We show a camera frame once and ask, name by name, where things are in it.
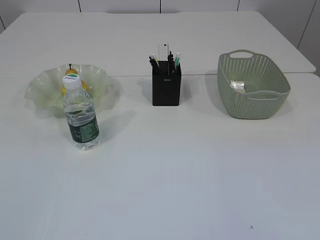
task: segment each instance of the yellow pear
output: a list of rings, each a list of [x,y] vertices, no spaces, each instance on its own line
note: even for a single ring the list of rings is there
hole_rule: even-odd
[[[77,75],[78,75],[77,70],[71,68],[71,63],[69,64],[69,69],[67,69],[67,70],[65,71],[65,74],[64,74],[64,75],[68,75],[68,74],[77,74]],[[87,86],[87,84],[86,84],[84,81],[82,81],[82,80],[81,80],[81,84],[82,84],[83,89],[88,92],[88,86]],[[62,88],[61,88],[62,96],[64,96],[64,95],[66,94],[66,92],[67,92],[67,89],[65,88],[64,85],[62,85]]]

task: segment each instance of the pen holder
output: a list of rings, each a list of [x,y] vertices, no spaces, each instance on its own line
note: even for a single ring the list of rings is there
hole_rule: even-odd
[[[178,65],[174,75],[168,75],[168,62],[159,61],[162,75],[152,70],[152,105],[179,106],[181,87],[181,67]]]

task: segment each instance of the green bottle label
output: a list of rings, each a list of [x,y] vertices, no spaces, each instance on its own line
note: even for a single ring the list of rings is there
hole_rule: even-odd
[[[81,144],[90,142],[99,135],[99,128],[96,117],[82,126],[72,126],[69,124],[69,128],[73,140]]]

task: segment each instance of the wall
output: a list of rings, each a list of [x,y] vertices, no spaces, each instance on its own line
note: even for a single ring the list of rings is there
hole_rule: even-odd
[[[299,51],[311,61],[320,76],[320,0],[317,0],[305,29]]]
[[[298,49],[320,70],[320,57],[318,57],[320,3],[315,6],[316,1],[320,2],[320,0],[0,0],[0,17],[4,26],[8,27],[25,12],[80,12],[80,9],[82,12],[108,13],[258,11],[295,47],[299,47]],[[2,31],[3,26],[0,22],[0,33]]]
[[[2,22],[2,19],[0,18],[0,33],[2,33],[5,30],[5,26]]]

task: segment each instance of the plastic bottle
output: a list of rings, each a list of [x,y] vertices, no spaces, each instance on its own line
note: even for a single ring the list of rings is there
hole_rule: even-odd
[[[92,99],[82,87],[77,74],[63,77],[66,88],[63,109],[70,128],[73,144],[81,150],[89,150],[100,142],[99,128]]]

